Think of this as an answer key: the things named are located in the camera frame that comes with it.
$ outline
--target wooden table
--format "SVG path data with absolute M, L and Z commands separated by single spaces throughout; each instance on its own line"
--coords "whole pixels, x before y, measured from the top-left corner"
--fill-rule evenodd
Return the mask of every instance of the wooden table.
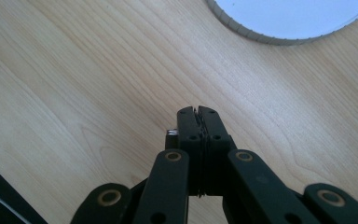
M 0 0 L 0 174 L 48 223 L 146 178 L 188 105 L 218 111 L 289 188 L 358 200 L 358 21 L 276 47 L 202 0 Z M 225 222 L 220 198 L 190 199 L 189 223 Z

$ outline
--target black object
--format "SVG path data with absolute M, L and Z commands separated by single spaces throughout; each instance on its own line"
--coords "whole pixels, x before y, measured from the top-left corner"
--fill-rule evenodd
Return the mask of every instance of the black object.
M 216 111 L 183 108 L 177 127 L 148 179 L 98 187 L 72 223 L 187 223 L 188 196 L 204 194 L 223 196 L 228 223 L 358 223 L 349 194 L 326 184 L 290 190 L 254 152 L 237 149 Z
M 0 176 L 0 223 L 47 223 L 2 176 Z

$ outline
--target metal rivet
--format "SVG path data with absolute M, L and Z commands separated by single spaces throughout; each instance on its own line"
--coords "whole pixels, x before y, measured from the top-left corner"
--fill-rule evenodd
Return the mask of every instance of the metal rivet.
M 178 135 L 179 131 L 177 129 L 169 129 L 167 130 L 167 135 Z
M 169 152 L 165 154 L 165 159 L 169 161 L 179 161 L 182 159 L 182 155 L 178 152 Z
M 318 190 L 317 195 L 325 203 L 328 203 L 335 207 L 342 207 L 345 205 L 345 200 L 341 197 L 341 195 L 339 195 L 331 190 L 320 189 L 320 190 Z
M 121 199 L 120 191 L 116 189 L 107 189 L 98 196 L 98 204 L 103 207 L 118 203 Z
M 252 161 L 253 156 L 249 152 L 237 152 L 235 156 L 241 161 Z

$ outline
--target light wood surface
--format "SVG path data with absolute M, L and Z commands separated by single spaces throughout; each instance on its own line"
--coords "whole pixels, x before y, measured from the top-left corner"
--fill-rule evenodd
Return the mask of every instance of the light wood surface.
M 276 47 L 202 0 L 0 0 L 0 174 L 48 223 L 146 178 L 188 105 L 218 111 L 289 188 L 358 200 L 358 21 Z M 221 199 L 191 198 L 189 223 L 227 223 Z

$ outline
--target white plate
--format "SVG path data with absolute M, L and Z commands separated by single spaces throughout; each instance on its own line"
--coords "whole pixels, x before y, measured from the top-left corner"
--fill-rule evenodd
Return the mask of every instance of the white plate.
M 208 5 L 237 33 L 277 45 L 309 42 L 358 19 L 358 0 L 208 0 Z

